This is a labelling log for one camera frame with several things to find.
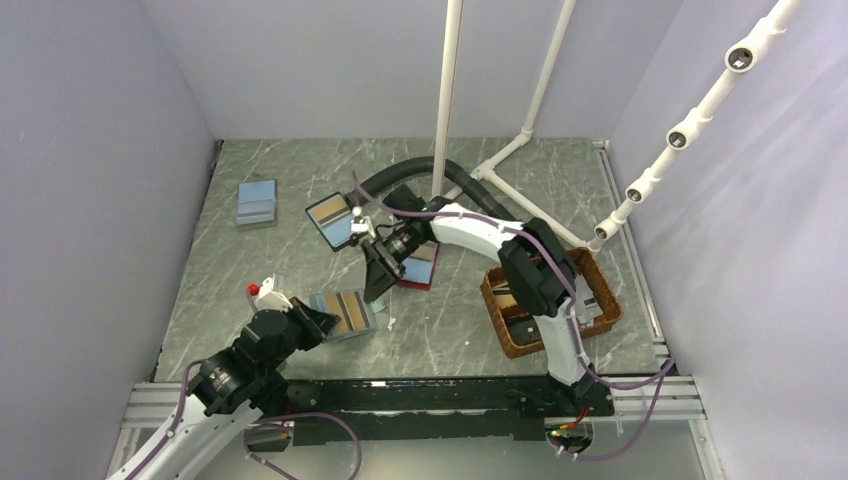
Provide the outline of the green card holder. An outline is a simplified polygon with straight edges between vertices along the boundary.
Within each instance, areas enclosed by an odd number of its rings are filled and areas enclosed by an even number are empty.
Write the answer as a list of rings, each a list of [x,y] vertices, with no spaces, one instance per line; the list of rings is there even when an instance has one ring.
[[[372,306],[364,300],[363,289],[319,293],[310,298],[310,306],[339,318],[327,334],[327,342],[340,342],[373,334],[379,329]]]

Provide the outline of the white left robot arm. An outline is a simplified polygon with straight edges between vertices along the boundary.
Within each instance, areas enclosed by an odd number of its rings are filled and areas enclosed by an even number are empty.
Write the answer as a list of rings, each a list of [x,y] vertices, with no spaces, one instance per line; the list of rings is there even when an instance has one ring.
[[[321,345],[339,321],[297,298],[255,312],[230,346],[187,367],[176,407],[113,478],[190,479],[258,420],[315,407],[316,388],[294,385],[278,369]]]

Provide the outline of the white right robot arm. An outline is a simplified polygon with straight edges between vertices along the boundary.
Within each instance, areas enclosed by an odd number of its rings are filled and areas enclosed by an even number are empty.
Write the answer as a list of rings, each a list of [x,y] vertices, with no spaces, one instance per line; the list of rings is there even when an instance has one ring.
[[[363,187],[365,200],[401,221],[392,232],[371,232],[360,240],[366,259],[365,300],[371,302],[399,282],[410,258],[427,242],[454,245],[498,262],[513,298],[536,322],[546,355],[557,411],[574,415],[590,399],[590,360],[577,324],[577,268],[546,222],[497,219],[473,212],[443,197],[418,211],[400,210],[378,202]]]

